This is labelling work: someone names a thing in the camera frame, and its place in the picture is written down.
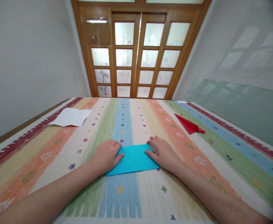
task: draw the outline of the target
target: forearm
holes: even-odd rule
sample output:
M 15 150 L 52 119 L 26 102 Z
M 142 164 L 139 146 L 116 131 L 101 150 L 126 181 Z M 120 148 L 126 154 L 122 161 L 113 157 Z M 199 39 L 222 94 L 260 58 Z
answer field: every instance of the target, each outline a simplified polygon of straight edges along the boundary
M 91 161 L 0 213 L 0 223 L 51 223 L 63 207 L 101 173 Z
M 184 163 L 173 173 L 200 199 L 219 223 L 271 223 L 266 217 L 211 183 Z

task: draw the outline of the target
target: blue stripe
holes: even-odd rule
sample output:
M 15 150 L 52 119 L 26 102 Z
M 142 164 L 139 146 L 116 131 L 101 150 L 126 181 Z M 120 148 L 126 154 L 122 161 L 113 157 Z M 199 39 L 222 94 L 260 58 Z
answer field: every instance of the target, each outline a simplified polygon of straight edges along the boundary
M 229 133 L 226 129 L 222 128 L 222 126 L 217 125 L 213 120 L 205 117 L 197 110 L 193 109 L 191 106 L 187 104 L 181 104 L 175 101 L 180 107 L 185 109 L 188 113 L 193 115 L 199 121 L 201 121 L 205 126 L 210 128 L 214 133 L 216 133 L 220 138 L 224 139 L 228 142 L 232 147 L 236 148 L 239 152 L 244 154 L 249 160 L 258 165 L 263 171 L 265 171 L 268 175 L 273 177 L 273 161 L 266 157 L 263 153 L 255 150 L 253 147 L 248 145 L 243 140 L 235 137 L 233 134 Z
M 124 142 L 122 142 L 123 146 L 133 145 L 129 99 L 118 99 L 112 139 L 118 142 L 124 140 Z M 107 210 L 107 217 L 111 218 L 113 207 L 115 207 L 114 218 L 119 217 L 120 213 L 121 217 L 127 218 L 127 208 L 129 207 L 129 218 L 136 218 L 136 210 L 138 218 L 141 218 L 137 173 L 107 176 L 101 195 L 103 199 L 102 206 L 100 206 L 99 217 L 104 217 L 105 210 Z

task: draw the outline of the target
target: table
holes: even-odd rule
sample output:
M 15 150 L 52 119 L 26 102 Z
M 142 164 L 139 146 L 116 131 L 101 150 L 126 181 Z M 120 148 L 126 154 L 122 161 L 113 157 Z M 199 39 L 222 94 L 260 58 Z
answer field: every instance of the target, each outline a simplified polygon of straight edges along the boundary
M 66 107 L 92 110 L 81 127 L 48 125 Z M 206 134 L 189 135 L 175 114 Z M 0 144 L 0 211 L 88 161 L 97 146 L 167 140 L 190 167 L 273 220 L 273 147 L 188 102 L 71 98 Z M 164 169 L 93 181 L 55 223 L 214 223 L 210 212 Z

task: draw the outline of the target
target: glass door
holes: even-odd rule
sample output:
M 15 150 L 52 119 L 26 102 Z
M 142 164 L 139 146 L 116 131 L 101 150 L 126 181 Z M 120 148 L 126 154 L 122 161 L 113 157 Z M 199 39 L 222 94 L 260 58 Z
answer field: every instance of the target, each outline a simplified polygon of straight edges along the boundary
M 113 13 L 116 97 L 133 97 L 140 15 Z
M 191 50 L 200 10 L 141 14 L 101 8 L 100 19 L 90 20 L 93 12 L 90 9 L 82 21 L 95 96 L 170 98 L 189 55 L 186 51 Z
M 175 78 L 181 69 L 197 19 L 196 13 L 179 10 L 175 13 L 169 10 L 167 14 L 143 13 L 135 98 L 167 99 L 175 90 Z

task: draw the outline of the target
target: yellow stripe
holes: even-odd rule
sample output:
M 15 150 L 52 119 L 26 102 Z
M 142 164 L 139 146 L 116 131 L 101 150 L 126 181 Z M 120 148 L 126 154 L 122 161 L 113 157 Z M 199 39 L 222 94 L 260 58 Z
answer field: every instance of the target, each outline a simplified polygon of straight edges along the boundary
M 73 108 L 81 109 L 90 98 L 83 98 Z M 47 127 L 39 133 L 34 139 L 22 147 L 21 150 L 16 152 L 7 161 L 0 166 L 0 188 L 9 179 L 12 179 L 17 171 L 36 154 L 39 149 L 46 144 L 48 140 L 54 136 L 61 127 Z

